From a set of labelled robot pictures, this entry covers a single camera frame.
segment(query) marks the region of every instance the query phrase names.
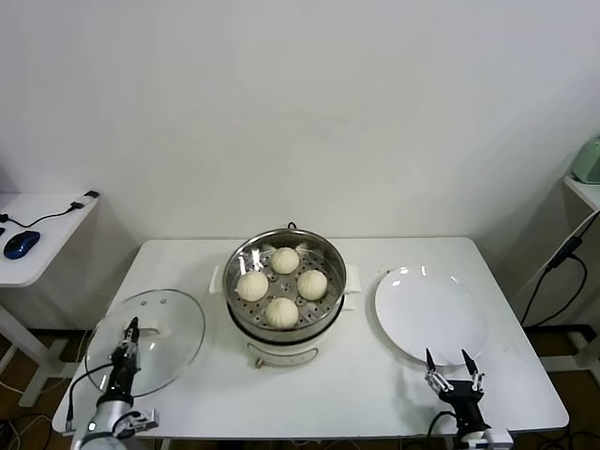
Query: table leg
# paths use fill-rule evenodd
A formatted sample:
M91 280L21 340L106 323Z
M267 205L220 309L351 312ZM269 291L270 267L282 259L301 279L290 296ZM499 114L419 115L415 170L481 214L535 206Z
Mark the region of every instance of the table leg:
M589 370L600 385L600 338L588 341L581 333L569 333L569 339L578 352L574 356L546 356L540 358L546 372L573 372Z
M63 363L59 357L29 333L29 330L2 306L0 306L0 334L40 366L61 370Z
M56 356L59 356L61 351L63 351L67 345L67 342L67 339L55 340L50 346L50 351ZM39 366L35 375L27 385L27 388L22 393L21 399L19 400L19 406L24 408L30 408L34 406L44 389L44 384L46 384L46 381L48 381L50 378L73 378L78 365L79 363L61 362L61 368L58 371L48 367Z

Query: white plate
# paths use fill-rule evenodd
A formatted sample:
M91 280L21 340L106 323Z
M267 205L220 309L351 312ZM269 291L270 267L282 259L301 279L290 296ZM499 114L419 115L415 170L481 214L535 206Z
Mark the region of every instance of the white plate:
M383 330L401 350L425 361L425 350L439 366L464 364L461 349L476 358L486 344L485 316L457 277L432 265L390 272L375 294Z

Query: floor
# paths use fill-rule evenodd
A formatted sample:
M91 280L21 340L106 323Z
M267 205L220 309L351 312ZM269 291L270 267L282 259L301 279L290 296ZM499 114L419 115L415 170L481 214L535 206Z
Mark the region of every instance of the floor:
M40 336L39 339L47 346L53 341L52 337ZM575 348L563 333L543 333L530 336L530 340L539 356L553 356L560 354L573 354ZM75 361L80 338L71 339L63 351L65 361ZM0 355L8 349L8 342L0 337ZM17 352L7 370L2 374L2 382L17 389L23 390L27 382L34 374L36 365L25 355ZM554 373L550 378L558 390L564 405L571 416L572 431L586 430L600 435L600 388L596 385L592 376L586 372L578 373ZM58 381L52 380L47 387L54 386ZM45 413L52 417L61 398L67 390L67 382L62 382L53 389L48 390L40 397L37 406L33 409L24 409L18 406L19 395L0 387L0 417L11 419L24 413ZM18 430L27 427L32 420L31 417L20 419L15 423ZM37 420L21 437L21 449L42 450L47 439L49 425L45 420ZM561 431L546 433L545 435L557 438ZM542 438L534 434L523 434L517 437L514 448L517 450L538 450L543 443ZM159 447L159 442L145 441L148 448L154 445ZM421 445L411 440L400 442L398 440L378 441L345 441L345 442L200 442L200 441L178 441L171 446L173 450L406 450L406 449L444 449L441 440L430 440ZM52 433L47 450L69 449L70 439L63 438ZM577 436L574 450L588 450L600 448L600 441L589 436Z

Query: blue mouse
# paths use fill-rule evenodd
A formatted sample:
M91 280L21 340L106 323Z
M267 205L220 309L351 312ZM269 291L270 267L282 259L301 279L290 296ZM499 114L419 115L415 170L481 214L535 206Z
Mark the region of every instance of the blue mouse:
M31 230L15 234L8 239L4 247L4 256L10 260L22 258L38 242L39 237L39 232L32 232Z

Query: white table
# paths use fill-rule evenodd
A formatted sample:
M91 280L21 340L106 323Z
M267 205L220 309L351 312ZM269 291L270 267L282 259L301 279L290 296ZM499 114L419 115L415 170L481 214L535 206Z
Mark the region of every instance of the white table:
M600 185L586 185L579 183L570 176L564 178L564 183L584 201L592 211L600 210ZM568 333L568 336L577 348L577 354L565 356L546 356L542 363L548 372L571 372L589 370L596 382L600 385L600 337L592 342L579 332Z
M6 213L11 218L27 224L42 216L65 211L71 202L81 195L0 194L0 213ZM40 232L41 237L37 244L19 260L9 260L0 254L0 287L24 288L36 282L97 201L93 200L84 208L71 211L67 215L42 220L32 227L31 230ZM0 226L6 228L4 234L0 236L0 249L4 249L8 239L24 231L12 222ZM0 360L0 373L7 367L17 349L39 365L19 401L20 406L33 406L49 378L71 378L78 366L75 363L64 363L59 358L60 352L67 344L66 339L57 339L48 349L2 306L0 306L0 334L13 344Z
M489 334L477 358L486 372L481 410L495 428L511 431L564 427L568 414L503 293L474 243L466 238L336 239L347 264L359 269L363 291L356 310L343 311L326 351L300 367L256 369L220 296L207 293L213 269L241 241L148 241L111 308L147 290L173 288L199 299L206 316L200 353L175 382L136 400L157 408L149 435L182 439L334 439L424 435L436 412L449 407L428 388L424 366L384 335L373 311L378 281L404 264L436 262L452 268L480 299ZM83 366L78 375L83 374ZM449 377L467 377L466 369ZM98 391L84 380L75 390L74 427L95 410ZM52 424L65 431L68 398ZM440 421L444 434L456 432Z

